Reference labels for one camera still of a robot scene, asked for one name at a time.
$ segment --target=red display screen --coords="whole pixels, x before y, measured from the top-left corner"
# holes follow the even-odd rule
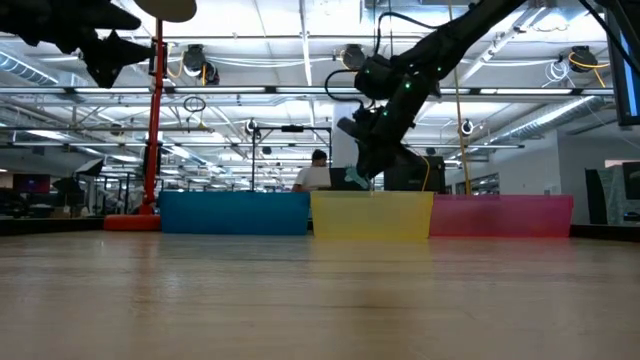
[[[14,174],[13,190],[19,193],[48,194],[51,176],[40,174]]]

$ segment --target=blue bin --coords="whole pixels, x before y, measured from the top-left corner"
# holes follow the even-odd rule
[[[162,231],[179,234],[306,235],[307,193],[163,192]]]

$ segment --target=plastic bin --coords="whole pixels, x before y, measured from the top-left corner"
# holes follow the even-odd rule
[[[433,193],[314,191],[313,232],[330,240],[426,240]]]
[[[436,195],[431,236],[568,237],[567,195]]]
[[[167,191],[160,213],[167,233],[306,235],[309,194]]]

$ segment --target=pink bin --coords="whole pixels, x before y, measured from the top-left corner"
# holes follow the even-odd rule
[[[431,236],[568,237],[569,195],[436,195]]]

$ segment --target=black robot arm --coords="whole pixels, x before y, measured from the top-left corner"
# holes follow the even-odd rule
[[[595,12],[585,0],[580,2]],[[358,144],[358,163],[348,172],[349,177],[365,187],[386,168],[398,162],[416,161],[418,157],[406,150],[401,140],[415,126],[413,121],[427,97],[439,97],[439,81],[458,65],[478,39],[522,3],[524,0],[481,0],[470,5],[464,15],[437,27],[408,51],[391,59],[374,54],[365,60],[355,76],[354,86],[368,98],[389,101],[375,110],[361,107],[353,114],[355,121],[347,118],[338,121],[338,127]],[[618,0],[599,3],[607,8],[619,5]],[[634,48],[633,41],[629,44],[633,50],[640,50]]]

